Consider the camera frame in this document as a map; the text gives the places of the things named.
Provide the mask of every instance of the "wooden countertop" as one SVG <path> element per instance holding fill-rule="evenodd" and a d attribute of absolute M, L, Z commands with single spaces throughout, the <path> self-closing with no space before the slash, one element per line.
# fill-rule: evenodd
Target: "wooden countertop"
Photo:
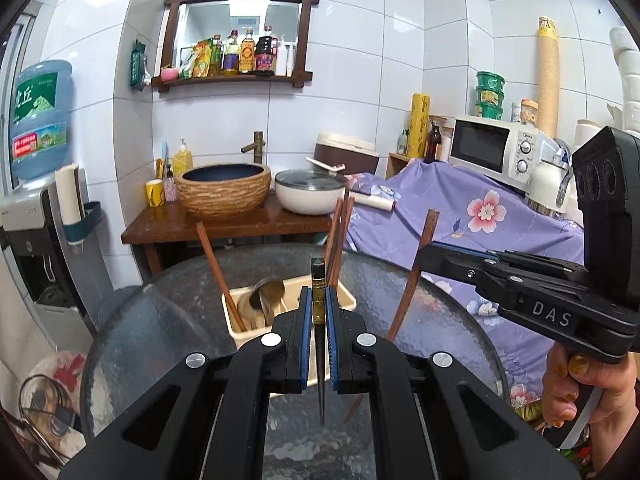
<path fill-rule="evenodd" d="M 159 244 L 198 240 L 198 219 L 190 216 L 180 201 L 165 203 L 160 207 L 146 208 L 122 233 L 124 244 Z M 204 221 L 210 238 L 235 238 L 244 236 L 291 235 L 327 232 L 331 218 L 306 216 L 282 208 L 274 192 L 264 203 L 251 211 L 227 218 Z"/>

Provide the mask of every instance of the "finger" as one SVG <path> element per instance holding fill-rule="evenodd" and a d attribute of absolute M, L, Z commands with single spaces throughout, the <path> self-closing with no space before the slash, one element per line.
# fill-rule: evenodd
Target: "finger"
<path fill-rule="evenodd" d="M 542 398 L 542 416 L 556 428 L 561 428 L 566 420 L 573 420 L 575 412 L 575 404 L 572 402 L 551 396 Z"/>
<path fill-rule="evenodd" d="M 568 361 L 566 348 L 560 343 L 554 343 L 551 350 L 546 355 L 546 369 L 553 370 L 560 377 L 568 375 Z"/>
<path fill-rule="evenodd" d="M 614 395 L 632 389 L 636 381 L 635 363 L 629 354 L 616 365 L 606 365 L 594 358 L 576 354 L 569 361 L 568 370 L 578 382 L 599 386 Z"/>
<path fill-rule="evenodd" d="M 571 377 L 561 377 L 554 370 L 546 371 L 542 377 L 543 397 L 551 396 L 574 402 L 578 398 L 580 387 Z"/>

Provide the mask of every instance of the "yellow soap bottle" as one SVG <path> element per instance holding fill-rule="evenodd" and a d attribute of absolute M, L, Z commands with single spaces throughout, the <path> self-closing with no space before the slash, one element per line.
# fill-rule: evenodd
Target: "yellow soap bottle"
<path fill-rule="evenodd" d="M 187 143 L 180 139 L 180 151 L 174 155 L 174 177 L 182 176 L 183 173 L 193 169 L 193 157 L 187 149 Z"/>

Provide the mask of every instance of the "mirror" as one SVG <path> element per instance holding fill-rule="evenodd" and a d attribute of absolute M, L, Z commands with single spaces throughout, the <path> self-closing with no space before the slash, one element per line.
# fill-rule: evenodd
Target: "mirror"
<path fill-rule="evenodd" d="M 270 25 L 274 36 L 284 36 L 286 45 L 296 45 L 301 8 L 302 4 L 271 0 L 182 4 L 175 35 L 174 66 L 184 62 L 199 41 L 219 34 L 225 43 L 234 29 L 238 31 L 238 41 L 242 41 L 247 30 L 252 29 L 257 42 L 264 34 L 264 27 Z"/>

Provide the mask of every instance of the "pink flower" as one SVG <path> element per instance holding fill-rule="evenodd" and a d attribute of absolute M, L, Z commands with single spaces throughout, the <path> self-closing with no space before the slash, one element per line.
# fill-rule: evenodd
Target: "pink flower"
<path fill-rule="evenodd" d="M 498 202 L 500 196 L 493 189 L 487 191 L 484 200 L 476 198 L 471 201 L 466 212 L 473 217 L 468 224 L 472 233 L 477 233 L 480 229 L 485 233 L 495 231 L 496 222 L 502 222 L 507 215 L 507 210 L 498 205 Z"/>
<path fill-rule="evenodd" d="M 528 392 L 524 384 L 516 384 L 511 389 L 511 407 L 523 408 L 527 404 L 540 400 L 535 392 Z"/>

